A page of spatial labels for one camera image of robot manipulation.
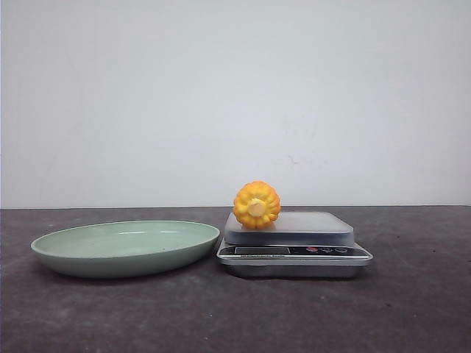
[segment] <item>gray table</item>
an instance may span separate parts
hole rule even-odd
[[[241,279],[212,254],[133,279],[66,277],[29,249],[59,229],[229,208],[2,210],[2,352],[471,352],[471,207],[297,207],[354,226],[356,279]]]

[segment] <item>white wall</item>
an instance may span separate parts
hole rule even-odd
[[[471,204],[471,1],[3,0],[2,207]]]

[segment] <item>oval plate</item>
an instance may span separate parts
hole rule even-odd
[[[116,278],[172,270],[203,257],[219,230],[184,221],[126,221],[60,230],[31,243],[50,269],[77,277]]]

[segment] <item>scale platform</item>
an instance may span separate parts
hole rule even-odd
[[[272,228],[244,229],[227,219],[219,262],[239,277],[354,277],[373,256],[353,228],[330,213],[281,213]]]

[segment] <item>digital kitchen scale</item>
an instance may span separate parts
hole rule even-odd
[[[231,215],[217,257],[240,277],[354,277],[373,258],[351,226],[324,212],[281,213],[257,231]]]

